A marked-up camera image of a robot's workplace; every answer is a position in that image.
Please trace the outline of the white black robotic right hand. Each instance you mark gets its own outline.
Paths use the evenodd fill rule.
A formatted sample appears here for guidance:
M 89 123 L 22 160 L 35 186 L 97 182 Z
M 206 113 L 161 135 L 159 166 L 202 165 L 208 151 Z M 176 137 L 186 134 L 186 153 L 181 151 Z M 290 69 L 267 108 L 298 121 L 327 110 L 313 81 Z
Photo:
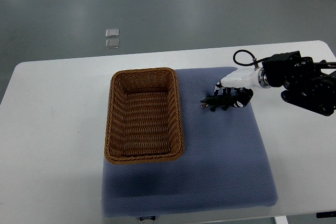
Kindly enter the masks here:
M 263 68 L 238 69 L 219 80 L 214 88 L 214 95 L 218 95 L 219 90 L 222 94 L 231 95 L 235 101 L 233 106 L 236 108 L 245 107 L 253 96 L 253 87 L 267 88 L 269 86 Z

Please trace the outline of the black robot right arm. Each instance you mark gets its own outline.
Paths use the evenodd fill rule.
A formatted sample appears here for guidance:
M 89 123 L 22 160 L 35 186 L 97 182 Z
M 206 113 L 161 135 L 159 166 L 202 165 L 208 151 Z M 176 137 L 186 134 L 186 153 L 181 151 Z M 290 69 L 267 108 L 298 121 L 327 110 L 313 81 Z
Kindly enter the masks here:
M 280 95 L 285 102 L 324 116 L 334 113 L 335 72 L 324 73 L 323 69 L 335 70 L 335 62 L 314 62 L 299 51 L 258 60 L 244 49 L 233 54 L 233 61 L 239 66 L 254 66 L 254 76 L 250 78 L 254 86 L 284 87 Z

